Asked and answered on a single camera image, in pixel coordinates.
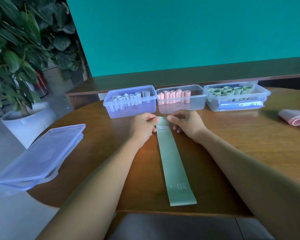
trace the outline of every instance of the hand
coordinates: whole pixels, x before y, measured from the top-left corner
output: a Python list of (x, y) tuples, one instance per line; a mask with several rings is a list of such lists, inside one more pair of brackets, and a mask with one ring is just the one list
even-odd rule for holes
[(182, 131), (191, 139), (197, 142), (197, 136), (208, 130), (195, 110), (178, 110), (167, 117), (168, 121), (174, 124), (173, 129), (177, 133)]
[(139, 147), (150, 138), (152, 132), (157, 132), (155, 125), (160, 118), (152, 113), (137, 114), (130, 121), (130, 139), (135, 141)]

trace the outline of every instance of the person's right hand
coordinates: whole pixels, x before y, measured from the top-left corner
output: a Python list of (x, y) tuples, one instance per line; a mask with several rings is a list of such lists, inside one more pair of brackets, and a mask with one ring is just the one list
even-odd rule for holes
[(197, 141), (197, 136), (206, 131), (200, 115), (195, 110), (178, 110), (167, 117), (168, 121), (174, 124), (173, 129), (177, 133), (182, 131), (194, 141)]

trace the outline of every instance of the green resistance band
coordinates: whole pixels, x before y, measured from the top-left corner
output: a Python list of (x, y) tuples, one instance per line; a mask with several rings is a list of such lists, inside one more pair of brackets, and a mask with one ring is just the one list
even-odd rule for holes
[(156, 128), (170, 206), (196, 204), (197, 200), (191, 191), (169, 121), (167, 117), (159, 118)]

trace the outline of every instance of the teal wall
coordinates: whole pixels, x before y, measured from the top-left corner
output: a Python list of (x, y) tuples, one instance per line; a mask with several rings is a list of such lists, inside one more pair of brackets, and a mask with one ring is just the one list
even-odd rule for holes
[(93, 76), (300, 57), (300, 0), (67, 0)]

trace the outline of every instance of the transparent plastic box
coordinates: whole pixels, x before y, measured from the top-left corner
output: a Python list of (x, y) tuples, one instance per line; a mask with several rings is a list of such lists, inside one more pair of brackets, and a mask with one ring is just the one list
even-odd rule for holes
[(52, 180), (83, 138), (85, 124), (50, 129), (0, 173), (0, 185), (28, 190)]
[[(203, 88), (208, 95), (207, 105), (214, 112), (260, 109), (264, 107), (264, 102), (271, 92), (257, 83), (258, 81), (243, 81), (206, 85)], [(224, 88), (226, 86), (232, 89), (236, 87), (251, 87), (252, 92), (250, 94), (215, 96), (209, 91), (209, 89)]]
[[(121, 101), (109, 101), (113, 96), (123, 96), (124, 94), (136, 94), (140, 93), (140, 96), (135, 96), (132, 100), (121, 100)], [(152, 85), (123, 88), (117, 90), (111, 90), (107, 93), (103, 101), (103, 106), (107, 109), (110, 118), (120, 118), (134, 116), (141, 113), (154, 113), (156, 111), (156, 90)]]
[(203, 109), (206, 103), (206, 94), (204, 89), (197, 85), (185, 85), (185, 86), (177, 86), (177, 87), (170, 87), (170, 88), (160, 88), (156, 90), (156, 94), (158, 95), (161, 92), (167, 91), (176, 91), (181, 89), (182, 91), (191, 91), (190, 97), (181, 97), (179, 98), (172, 98), (172, 99), (159, 99), (158, 100), (158, 107), (159, 111), (162, 114), (169, 114), (174, 111), (180, 109), (186, 110), (199, 110)]

